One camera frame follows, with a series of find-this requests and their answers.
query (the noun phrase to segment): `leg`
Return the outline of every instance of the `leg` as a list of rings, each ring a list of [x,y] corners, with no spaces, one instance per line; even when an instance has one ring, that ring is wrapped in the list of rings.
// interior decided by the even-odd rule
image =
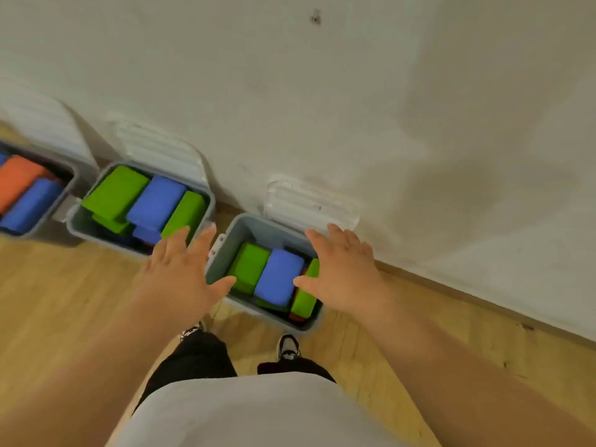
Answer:
[[[189,331],[174,352],[153,372],[137,408],[149,395],[170,383],[197,378],[238,376],[229,359],[225,343],[202,329]]]
[[[259,375],[287,372],[312,373],[334,383],[336,382],[325,368],[313,360],[302,358],[298,341],[291,334],[285,334],[280,339],[277,362],[264,362],[257,366]]]

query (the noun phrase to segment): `black pants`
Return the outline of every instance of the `black pants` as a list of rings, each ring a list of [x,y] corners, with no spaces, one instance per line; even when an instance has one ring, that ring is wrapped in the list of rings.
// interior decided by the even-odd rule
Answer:
[[[296,357],[281,359],[278,362],[264,362],[257,366],[259,375],[286,372],[312,373],[335,383],[327,370],[310,359]],[[211,332],[195,331],[185,337],[174,353],[170,354],[153,372],[137,408],[153,392],[170,383],[198,378],[237,376],[225,343]]]

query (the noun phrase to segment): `t-shirt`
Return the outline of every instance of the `t-shirt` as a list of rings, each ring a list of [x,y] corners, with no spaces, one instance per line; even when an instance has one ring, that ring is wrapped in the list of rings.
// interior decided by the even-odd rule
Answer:
[[[337,384],[292,372],[188,380],[153,392],[117,447],[396,447]]]

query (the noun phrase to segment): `black and white sneaker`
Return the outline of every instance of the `black and white sneaker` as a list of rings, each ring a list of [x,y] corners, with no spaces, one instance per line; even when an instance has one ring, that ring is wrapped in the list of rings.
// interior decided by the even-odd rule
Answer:
[[[180,338],[180,342],[182,342],[185,338],[187,338],[188,336],[190,336],[193,332],[196,331],[205,331],[205,325],[203,324],[202,321],[200,321],[197,325],[194,325],[193,327],[189,328],[188,330],[181,332],[179,334],[179,338]]]
[[[279,339],[279,350],[277,359],[292,360],[294,358],[300,358],[300,356],[302,356],[300,354],[300,344],[298,343],[296,338],[291,334],[284,334],[283,336],[281,336],[281,338]]]

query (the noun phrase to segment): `green block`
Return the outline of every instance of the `green block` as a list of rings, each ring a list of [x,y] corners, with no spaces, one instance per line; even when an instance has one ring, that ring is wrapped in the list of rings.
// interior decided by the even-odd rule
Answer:
[[[259,246],[242,243],[228,271],[228,276],[236,276],[233,288],[252,295],[270,255],[270,251]]]
[[[309,276],[310,278],[318,277],[319,267],[319,259],[312,259],[312,262],[308,266],[308,270],[306,270],[306,276]],[[315,308],[316,302],[317,298],[299,288],[290,312],[302,318],[309,318],[312,315],[312,309]]]
[[[288,301],[286,306],[275,306],[271,304],[269,301],[262,300],[261,298],[257,298],[255,296],[255,304],[264,309],[271,309],[277,310],[279,312],[289,312],[290,311],[290,302]]]
[[[125,221],[124,217],[149,179],[120,165],[115,168],[81,203],[87,210],[103,219]]]
[[[132,232],[133,225],[128,221],[119,222],[113,219],[106,219],[99,216],[97,213],[94,213],[91,217],[97,224],[101,224],[106,229],[109,229],[118,235],[128,235]]]
[[[190,226],[187,244],[197,230],[198,225],[207,211],[207,203],[203,196],[192,191],[184,193],[176,210],[161,231],[161,237],[166,238],[184,226]]]

